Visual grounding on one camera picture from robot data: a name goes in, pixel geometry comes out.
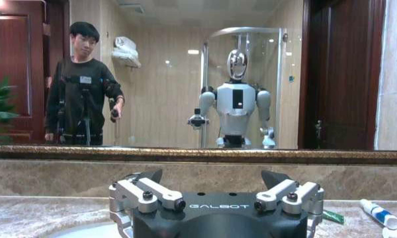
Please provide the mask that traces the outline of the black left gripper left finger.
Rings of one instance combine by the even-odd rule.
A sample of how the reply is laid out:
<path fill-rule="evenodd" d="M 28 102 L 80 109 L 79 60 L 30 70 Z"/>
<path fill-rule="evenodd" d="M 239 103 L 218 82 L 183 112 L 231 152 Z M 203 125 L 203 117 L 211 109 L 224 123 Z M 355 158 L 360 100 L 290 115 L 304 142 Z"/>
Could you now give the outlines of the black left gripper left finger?
<path fill-rule="evenodd" d="M 118 225 L 123 238 L 134 237 L 134 218 L 131 210 L 150 214 L 159 205 L 174 212 L 183 212 L 187 203 L 182 192 L 160 184 L 163 170 L 138 172 L 127 175 L 108 187 L 110 218 Z"/>

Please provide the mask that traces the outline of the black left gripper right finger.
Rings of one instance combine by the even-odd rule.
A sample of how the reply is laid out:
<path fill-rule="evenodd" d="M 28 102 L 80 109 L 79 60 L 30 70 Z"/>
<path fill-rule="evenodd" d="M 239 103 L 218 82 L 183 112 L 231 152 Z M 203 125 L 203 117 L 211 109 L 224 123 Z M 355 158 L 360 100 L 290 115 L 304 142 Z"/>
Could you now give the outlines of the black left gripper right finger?
<path fill-rule="evenodd" d="M 306 236 L 315 237 L 316 227 L 323 220 L 324 188 L 315 182 L 302 185 L 287 174 L 268 170 L 262 171 L 262 177 L 268 190 L 256 194 L 256 211 L 263 214 L 282 208 L 288 215 L 307 212 Z"/>

